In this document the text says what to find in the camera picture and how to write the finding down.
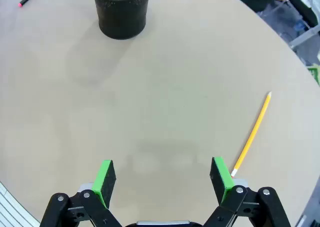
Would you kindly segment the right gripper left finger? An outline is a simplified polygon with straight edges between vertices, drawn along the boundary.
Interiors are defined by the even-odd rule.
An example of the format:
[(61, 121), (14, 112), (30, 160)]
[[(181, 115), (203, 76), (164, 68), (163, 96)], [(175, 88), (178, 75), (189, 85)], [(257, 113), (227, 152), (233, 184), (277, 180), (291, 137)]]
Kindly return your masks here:
[(109, 210), (116, 182), (114, 163), (104, 160), (92, 186), (70, 197), (65, 193), (51, 196), (41, 227), (77, 227), (80, 222), (90, 221), (94, 227), (120, 227), (121, 224)]

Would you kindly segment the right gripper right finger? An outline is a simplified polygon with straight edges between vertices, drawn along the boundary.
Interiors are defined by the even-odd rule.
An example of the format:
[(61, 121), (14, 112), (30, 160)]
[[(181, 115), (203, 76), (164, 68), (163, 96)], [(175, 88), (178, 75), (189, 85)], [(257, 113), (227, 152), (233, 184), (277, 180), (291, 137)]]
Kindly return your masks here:
[(254, 227), (289, 227), (290, 222), (276, 190), (262, 187), (257, 192), (236, 185), (222, 157), (213, 157), (210, 179), (218, 201), (205, 227), (231, 227), (238, 217), (247, 217)]

